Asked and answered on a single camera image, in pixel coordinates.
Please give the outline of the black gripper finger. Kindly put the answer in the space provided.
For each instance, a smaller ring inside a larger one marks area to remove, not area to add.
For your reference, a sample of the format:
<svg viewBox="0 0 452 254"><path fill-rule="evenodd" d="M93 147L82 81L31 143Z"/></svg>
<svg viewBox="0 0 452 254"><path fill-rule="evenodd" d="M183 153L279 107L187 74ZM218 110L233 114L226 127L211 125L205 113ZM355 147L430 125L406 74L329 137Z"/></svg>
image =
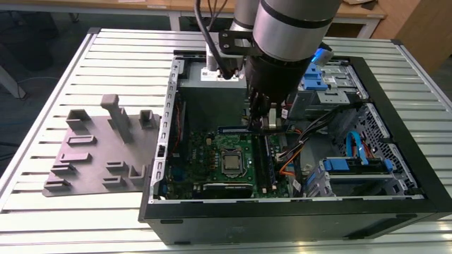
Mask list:
<svg viewBox="0 0 452 254"><path fill-rule="evenodd" d="M269 131L278 130L281 128L281 108L277 103L269 104L269 111L266 114L266 129Z"/></svg>
<svg viewBox="0 0 452 254"><path fill-rule="evenodd" d="M249 100L247 130L267 132L267 112L270 109L269 97L258 91L251 91Z"/></svg>

